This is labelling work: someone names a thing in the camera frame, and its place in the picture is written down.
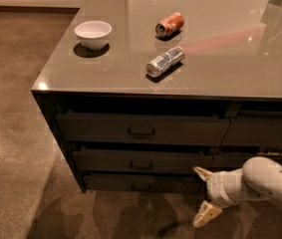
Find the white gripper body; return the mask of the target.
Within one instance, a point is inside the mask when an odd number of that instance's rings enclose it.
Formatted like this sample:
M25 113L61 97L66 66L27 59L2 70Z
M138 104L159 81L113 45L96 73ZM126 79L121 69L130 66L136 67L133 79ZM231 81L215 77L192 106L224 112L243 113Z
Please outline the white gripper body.
M206 182L211 203L221 208L236 205L246 199L242 169L212 173Z

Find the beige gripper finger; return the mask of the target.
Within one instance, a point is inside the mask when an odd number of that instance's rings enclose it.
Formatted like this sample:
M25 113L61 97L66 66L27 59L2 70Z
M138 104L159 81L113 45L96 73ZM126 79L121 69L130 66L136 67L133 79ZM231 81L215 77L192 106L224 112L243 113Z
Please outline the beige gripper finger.
M200 166L195 166L193 171L204 181L207 182L208 179L213 175L213 173Z
M222 208L204 200L196 213L192 225L202 227L222 213Z

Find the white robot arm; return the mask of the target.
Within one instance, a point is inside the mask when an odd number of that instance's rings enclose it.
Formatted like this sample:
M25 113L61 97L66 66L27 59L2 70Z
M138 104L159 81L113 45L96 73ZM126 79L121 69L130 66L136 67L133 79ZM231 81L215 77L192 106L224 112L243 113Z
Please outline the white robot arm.
M270 158L252 157L241 168L231 171L211 172L199 166L193 170L206 183L209 197L209 201L201 203L193 219L195 228L219 216L224 208L242 201L282 201L282 165Z

